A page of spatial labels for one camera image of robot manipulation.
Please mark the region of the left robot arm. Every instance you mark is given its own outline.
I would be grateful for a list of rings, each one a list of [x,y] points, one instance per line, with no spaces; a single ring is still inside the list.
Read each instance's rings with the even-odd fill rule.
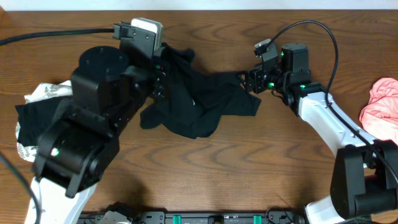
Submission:
[[[152,91],[160,54],[108,46],[82,53],[72,96],[59,103],[38,140],[26,223],[78,221],[119,152],[122,131]]]

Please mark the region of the black t-shirt with logo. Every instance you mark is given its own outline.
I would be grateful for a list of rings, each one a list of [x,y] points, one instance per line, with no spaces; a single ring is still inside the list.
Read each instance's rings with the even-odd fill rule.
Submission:
[[[164,125],[186,138],[207,138],[223,115],[255,116],[261,99],[244,90],[239,72],[204,75],[192,68],[192,49],[177,50],[164,43],[165,97],[140,113],[142,129]]]

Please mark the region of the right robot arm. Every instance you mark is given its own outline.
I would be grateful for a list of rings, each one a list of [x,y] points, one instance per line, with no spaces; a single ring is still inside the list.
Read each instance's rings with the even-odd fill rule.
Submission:
[[[245,90],[277,92],[335,156],[329,196],[306,205],[296,222],[368,222],[372,214],[397,209],[397,144],[361,129],[311,80],[305,44],[285,44],[278,50],[266,39],[254,51],[262,62],[244,72]]]

